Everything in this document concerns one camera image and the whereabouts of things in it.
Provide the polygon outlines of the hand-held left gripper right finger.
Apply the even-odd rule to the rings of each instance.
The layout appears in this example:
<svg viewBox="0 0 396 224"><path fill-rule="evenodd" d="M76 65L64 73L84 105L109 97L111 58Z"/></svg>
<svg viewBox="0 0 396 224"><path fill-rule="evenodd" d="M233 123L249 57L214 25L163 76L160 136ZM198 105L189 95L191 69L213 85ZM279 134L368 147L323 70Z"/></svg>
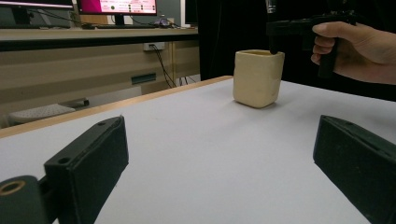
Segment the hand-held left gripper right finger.
<svg viewBox="0 0 396 224"><path fill-rule="evenodd" d="M319 120L313 159L371 224L396 224L396 145L350 121Z"/></svg>

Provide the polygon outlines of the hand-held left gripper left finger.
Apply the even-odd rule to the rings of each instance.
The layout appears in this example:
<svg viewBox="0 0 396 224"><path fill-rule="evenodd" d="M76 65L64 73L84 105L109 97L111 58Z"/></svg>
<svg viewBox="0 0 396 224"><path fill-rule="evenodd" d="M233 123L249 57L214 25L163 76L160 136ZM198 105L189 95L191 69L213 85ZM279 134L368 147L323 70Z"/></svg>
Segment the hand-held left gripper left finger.
<svg viewBox="0 0 396 224"><path fill-rule="evenodd" d="M93 224L129 163L124 117L102 120L44 163L60 224Z"/></svg>

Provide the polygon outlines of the black makeup brush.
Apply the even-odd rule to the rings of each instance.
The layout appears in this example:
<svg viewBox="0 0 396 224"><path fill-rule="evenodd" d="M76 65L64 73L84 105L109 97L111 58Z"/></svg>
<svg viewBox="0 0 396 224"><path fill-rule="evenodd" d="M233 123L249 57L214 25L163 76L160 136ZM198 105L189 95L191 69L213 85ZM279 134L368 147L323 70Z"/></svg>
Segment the black makeup brush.
<svg viewBox="0 0 396 224"><path fill-rule="evenodd" d="M269 50L272 54L278 53L276 45L276 19L277 19L277 0L265 0L267 11L266 34L269 38Z"/></svg>

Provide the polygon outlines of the beige square cup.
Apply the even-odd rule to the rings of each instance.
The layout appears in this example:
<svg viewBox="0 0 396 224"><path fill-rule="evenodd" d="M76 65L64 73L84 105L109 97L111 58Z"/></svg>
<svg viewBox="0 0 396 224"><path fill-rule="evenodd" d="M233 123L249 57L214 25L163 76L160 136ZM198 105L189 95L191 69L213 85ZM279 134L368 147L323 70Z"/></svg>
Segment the beige square cup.
<svg viewBox="0 0 396 224"><path fill-rule="evenodd" d="M233 98L237 103L263 108L278 97L285 54L248 49L235 53Z"/></svg>

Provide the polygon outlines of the black curtain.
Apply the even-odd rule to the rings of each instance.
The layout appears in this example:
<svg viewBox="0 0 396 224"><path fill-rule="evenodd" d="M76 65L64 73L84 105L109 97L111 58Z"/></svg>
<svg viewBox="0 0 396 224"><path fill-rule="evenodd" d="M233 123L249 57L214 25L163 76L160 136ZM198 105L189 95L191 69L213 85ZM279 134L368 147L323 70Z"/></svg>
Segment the black curtain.
<svg viewBox="0 0 396 224"><path fill-rule="evenodd" d="M396 33L396 0L345 0L363 22ZM197 0L201 79L230 76L234 54L243 49L267 49L265 0ZM334 75L318 77L318 66L302 49L302 39L280 42L286 54L285 81L396 102L396 86L369 84Z"/></svg>

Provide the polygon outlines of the white perforated object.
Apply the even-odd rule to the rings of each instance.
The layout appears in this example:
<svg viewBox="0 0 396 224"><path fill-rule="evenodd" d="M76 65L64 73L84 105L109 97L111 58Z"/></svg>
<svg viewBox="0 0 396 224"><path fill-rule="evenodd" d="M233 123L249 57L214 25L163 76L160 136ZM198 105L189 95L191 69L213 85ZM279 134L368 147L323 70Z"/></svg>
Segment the white perforated object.
<svg viewBox="0 0 396 224"><path fill-rule="evenodd" d="M75 112L75 109L72 107L54 104L13 112L8 116L14 123L23 124L72 112Z"/></svg>

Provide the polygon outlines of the white-edged monitor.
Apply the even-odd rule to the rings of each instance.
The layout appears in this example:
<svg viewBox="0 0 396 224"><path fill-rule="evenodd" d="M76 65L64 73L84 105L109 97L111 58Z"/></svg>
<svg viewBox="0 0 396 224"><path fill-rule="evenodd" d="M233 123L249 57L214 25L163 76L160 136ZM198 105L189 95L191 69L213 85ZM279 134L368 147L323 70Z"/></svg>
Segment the white-edged monitor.
<svg viewBox="0 0 396 224"><path fill-rule="evenodd" d="M183 27L198 25L197 0L180 0L180 17Z"/></svg>

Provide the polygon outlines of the wooden desk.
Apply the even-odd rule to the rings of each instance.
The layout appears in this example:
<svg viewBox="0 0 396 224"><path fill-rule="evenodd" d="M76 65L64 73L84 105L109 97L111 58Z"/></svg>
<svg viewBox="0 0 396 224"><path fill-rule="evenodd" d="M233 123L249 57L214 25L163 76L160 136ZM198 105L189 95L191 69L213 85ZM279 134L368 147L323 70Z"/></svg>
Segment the wooden desk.
<svg viewBox="0 0 396 224"><path fill-rule="evenodd" d="M144 43L165 49L143 51ZM12 112L141 87L167 88L200 73L193 29L1 29L0 129Z"/></svg>

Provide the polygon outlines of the black keyboard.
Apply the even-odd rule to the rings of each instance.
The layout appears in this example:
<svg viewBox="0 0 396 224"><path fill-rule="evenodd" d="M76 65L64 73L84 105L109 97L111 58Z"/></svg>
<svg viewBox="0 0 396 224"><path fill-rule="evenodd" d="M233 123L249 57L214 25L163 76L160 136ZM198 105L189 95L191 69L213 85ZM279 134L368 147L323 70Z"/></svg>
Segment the black keyboard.
<svg viewBox="0 0 396 224"><path fill-rule="evenodd" d="M152 25L141 25L141 24L101 24L94 25L96 29L156 29L158 27Z"/></svg>

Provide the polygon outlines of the monitor with pink screen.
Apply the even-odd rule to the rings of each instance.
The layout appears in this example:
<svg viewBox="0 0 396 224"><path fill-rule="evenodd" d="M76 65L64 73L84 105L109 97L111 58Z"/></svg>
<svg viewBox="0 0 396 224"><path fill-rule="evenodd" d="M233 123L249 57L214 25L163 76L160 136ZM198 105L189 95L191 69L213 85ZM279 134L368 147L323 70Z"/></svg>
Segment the monitor with pink screen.
<svg viewBox="0 0 396 224"><path fill-rule="evenodd" d="M83 15L110 15L116 25L124 25L125 16L156 16L157 0L76 0Z"/></svg>

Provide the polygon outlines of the dark monitor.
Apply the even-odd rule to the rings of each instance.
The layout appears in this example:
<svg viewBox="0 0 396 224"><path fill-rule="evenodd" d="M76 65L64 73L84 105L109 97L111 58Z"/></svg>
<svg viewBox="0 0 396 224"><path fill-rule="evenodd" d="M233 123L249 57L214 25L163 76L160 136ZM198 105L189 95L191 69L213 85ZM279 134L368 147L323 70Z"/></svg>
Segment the dark monitor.
<svg viewBox="0 0 396 224"><path fill-rule="evenodd" d="M18 25L31 23L28 10L33 9L56 9L73 10L72 0L0 0L0 7L9 7L13 19Z"/></svg>

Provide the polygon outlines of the white wall socket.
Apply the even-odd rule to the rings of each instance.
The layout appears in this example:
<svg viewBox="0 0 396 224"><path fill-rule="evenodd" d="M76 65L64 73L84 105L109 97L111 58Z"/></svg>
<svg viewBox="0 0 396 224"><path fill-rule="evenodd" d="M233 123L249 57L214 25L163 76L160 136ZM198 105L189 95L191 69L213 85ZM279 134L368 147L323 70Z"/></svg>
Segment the white wall socket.
<svg viewBox="0 0 396 224"><path fill-rule="evenodd" d="M144 43L143 51L151 51L151 50L163 50L165 49L164 42L153 42L153 43Z"/></svg>

